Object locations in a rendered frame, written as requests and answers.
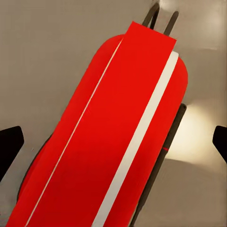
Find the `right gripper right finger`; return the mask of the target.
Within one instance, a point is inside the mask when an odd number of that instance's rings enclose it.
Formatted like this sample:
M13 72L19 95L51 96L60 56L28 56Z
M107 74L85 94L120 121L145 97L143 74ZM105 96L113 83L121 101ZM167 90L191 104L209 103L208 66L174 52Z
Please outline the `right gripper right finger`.
M227 127L216 126L212 142L227 163Z

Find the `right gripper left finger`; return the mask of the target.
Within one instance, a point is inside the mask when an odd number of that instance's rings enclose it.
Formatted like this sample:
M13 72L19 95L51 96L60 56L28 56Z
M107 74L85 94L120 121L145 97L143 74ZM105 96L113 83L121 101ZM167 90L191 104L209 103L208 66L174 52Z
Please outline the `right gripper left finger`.
M24 144L20 126L0 131L0 182Z

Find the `radio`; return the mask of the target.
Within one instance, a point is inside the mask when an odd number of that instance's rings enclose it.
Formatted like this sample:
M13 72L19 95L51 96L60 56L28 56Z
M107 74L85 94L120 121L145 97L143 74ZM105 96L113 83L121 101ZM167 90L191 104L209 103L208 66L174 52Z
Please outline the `radio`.
M159 9L100 46L6 227L127 227L138 204L134 226L187 110L188 72L169 37L179 12L162 34Z

